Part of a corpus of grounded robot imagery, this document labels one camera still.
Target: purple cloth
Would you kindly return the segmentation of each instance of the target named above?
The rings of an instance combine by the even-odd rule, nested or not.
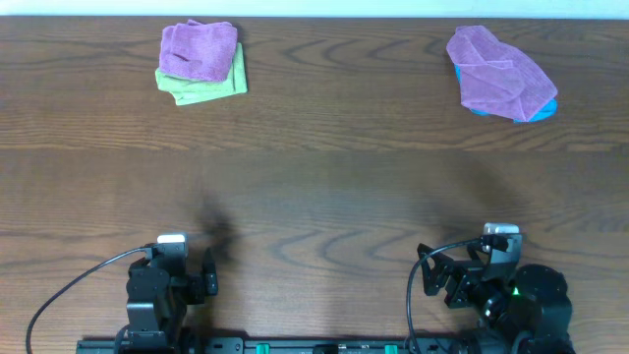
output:
[[[168,75],[224,82],[232,66],[238,31],[230,23],[203,25],[193,20],[162,32],[159,69]]]
[[[457,28],[446,49],[461,68],[465,107],[528,122],[557,95],[531,58],[500,42],[484,26]]]

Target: green cloth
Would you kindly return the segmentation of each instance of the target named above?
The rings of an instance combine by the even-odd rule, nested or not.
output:
[[[222,83],[211,83],[189,80],[172,75],[166,75],[159,69],[155,70],[157,88],[170,92],[177,105],[192,104],[227,97],[233,94],[247,92],[247,77],[245,76],[245,58],[243,45],[238,43],[232,67],[227,80]]]

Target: wood grain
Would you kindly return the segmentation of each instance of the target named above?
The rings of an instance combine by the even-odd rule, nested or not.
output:
[[[24,352],[73,277],[171,230],[218,260],[220,295],[192,325],[403,336],[417,244],[488,220],[526,231],[523,264],[565,273],[579,353],[629,345],[629,24],[231,19],[250,93],[176,107],[153,71],[161,29],[184,20],[0,21],[0,352]],[[461,107],[444,47],[464,24],[544,68],[556,117]],[[35,352],[113,335],[130,261],[60,298]],[[473,325],[419,293],[417,327]]]

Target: black cable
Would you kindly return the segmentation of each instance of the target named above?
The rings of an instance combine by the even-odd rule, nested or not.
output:
[[[120,330],[118,330],[118,333],[116,333],[116,339],[114,340],[114,354],[118,354],[120,351],[120,346],[122,345],[122,340],[125,338],[127,329],[129,329],[129,325],[125,324],[122,328],[120,328]]]
[[[146,251],[147,251],[146,247],[138,247],[138,248],[135,248],[133,250],[129,250],[129,251],[125,252],[125,253],[122,253],[122,254],[120,254],[120,255],[112,258],[112,259],[109,259],[109,260],[101,263],[100,265],[97,265],[97,266],[93,267],[92,269],[84,272],[83,274],[77,276],[76,279],[72,280],[71,282],[68,283],[68,285],[64,286],[61,290],[57,291],[56,294],[52,295],[52,297],[50,297],[50,299],[48,299],[48,301],[46,301],[43,305],[41,305],[39,310],[37,310],[37,312],[34,314],[32,319],[30,320],[29,327],[27,328],[27,340],[26,340],[27,353],[28,354],[32,354],[32,349],[30,348],[30,337],[32,335],[32,328],[35,326],[35,322],[37,321],[37,319],[39,318],[41,313],[43,313],[43,311],[46,310],[48,305],[52,304],[53,301],[55,301],[59,296],[61,296],[68,289],[70,289],[74,284],[76,284],[79,281],[81,281],[81,279],[83,279],[86,276],[92,274],[93,272],[101,269],[102,267],[111,265],[112,263],[120,260],[121,258],[125,258],[128,255],[131,255],[131,254],[134,254],[134,253],[137,253],[137,252],[146,252]]]
[[[423,256],[420,260],[418,260],[415,263],[415,265],[413,265],[413,268],[411,269],[411,273],[409,274],[409,282],[406,286],[406,320],[409,323],[409,335],[411,336],[411,339],[413,341],[412,345],[413,347],[415,347],[415,351],[414,351],[415,354],[422,354],[422,351],[420,350],[420,345],[417,341],[417,337],[415,336],[415,329],[413,328],[413,318],[411,315],[411,291],[413,289],[413,279],[415,279],[415,273],[417,273],[417,269],[419,269],[423,263],[427,262],[430,257],[438,253],[441,253],[443,251],[447,251],[453,248],[457,248],[457,247],[472,245],[479,242],[481,242],[480,239],[473,239],[473,240],[456,242],[453,244],[445,245],[443,247],[439,247],[437,249],[432,250],[427,255]]]

